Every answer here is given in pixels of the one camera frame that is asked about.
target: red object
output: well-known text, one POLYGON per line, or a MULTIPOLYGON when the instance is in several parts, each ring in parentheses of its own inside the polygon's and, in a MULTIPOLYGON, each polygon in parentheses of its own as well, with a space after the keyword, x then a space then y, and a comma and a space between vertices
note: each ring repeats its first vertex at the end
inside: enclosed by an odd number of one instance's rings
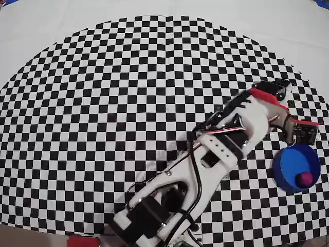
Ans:
POLYGON ((251 93, 251 95, 253 97, 260 99, 262 101, 277 105, 277 106, 285 109, 287 111, 287 113, 289 113, 289 109, 287 107, 281 105, 279 103, 278 99, 274 95, 264 92, 262 90, 256 89, 256 88, 249 89, 249 92, 251 93))
POLYGON ((96 237, 70 236, 67 247, 99 247, 100 242, 96 237))
POLYGON ((302 124, 302 125, 322 125, 323 123, 320 122, 310 122, 310 121, 305 121, 305 120, 296 120, 296 119, 292 119, 293 122, 297 123, 297 124, 302 124))
POLYGON ((296 184, 300 188, 309 188, 313 183, 313 176, 309 171, 304 171, 296 176, 296 184))

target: black and white checkerboard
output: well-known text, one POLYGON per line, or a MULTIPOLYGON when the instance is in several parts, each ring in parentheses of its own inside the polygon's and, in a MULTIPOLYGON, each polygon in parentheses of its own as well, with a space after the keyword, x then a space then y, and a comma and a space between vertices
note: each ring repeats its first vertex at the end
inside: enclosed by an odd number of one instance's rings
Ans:
POLYGON ((204 246, 272 246, 326 234, 328 105, 301 73, 234 31, 188 17, 143 16, 74 33, 0 91, 0 222, 100 233, 124 192, 186 148, 186 131, 252 82, 289 79, 300 119, 325 123, 318 183, 287 195, 270 163, 272 132, 223 180, 200 218, 204 246))

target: robotic arm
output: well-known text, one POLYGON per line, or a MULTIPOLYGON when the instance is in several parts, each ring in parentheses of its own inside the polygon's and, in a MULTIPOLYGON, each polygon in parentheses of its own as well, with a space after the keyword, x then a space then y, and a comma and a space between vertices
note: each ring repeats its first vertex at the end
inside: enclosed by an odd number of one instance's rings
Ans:
POLYGON ((279 104, 290 93, 290 83, 282 83, 268 87, 269 82, 259 82, 193 130, 195 141, 189 142, 189 150, 114 216, 110 227, 126 246, 200 246, 187 229, 197 230, 194 221, 205 210, 222 178, 262 141, 269 129, 282 129, 290 145, 315 141, 318 123, 294 120, 288 108, 279 104))

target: small pink ball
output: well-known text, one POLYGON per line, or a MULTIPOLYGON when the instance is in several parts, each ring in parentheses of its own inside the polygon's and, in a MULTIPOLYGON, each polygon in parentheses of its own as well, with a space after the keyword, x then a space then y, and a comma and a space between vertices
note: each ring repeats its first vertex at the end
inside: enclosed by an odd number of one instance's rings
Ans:
POLYGON ((309 171, 301 172, 296 176, 296 184, 300 188, 309 188, 313 183, 313 176, 309 171))

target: blue bowl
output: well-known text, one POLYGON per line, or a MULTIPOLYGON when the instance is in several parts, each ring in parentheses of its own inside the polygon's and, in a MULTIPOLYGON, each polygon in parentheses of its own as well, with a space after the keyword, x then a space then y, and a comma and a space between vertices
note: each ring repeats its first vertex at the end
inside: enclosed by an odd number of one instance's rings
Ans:
POLYGON ((274 179, 277 186, 288 193, 298 193, 311 188, 320 176, 320 161, 316 152, 308 145, 295 144, 280 150, 273 159, 274 179), (296 175, 309 171, 313 182, 309 188, 296 185, 296 175))
POLYGON ((315 0, 315 2, 322 8, 329 9, 329 1, 328 0, 315 0))

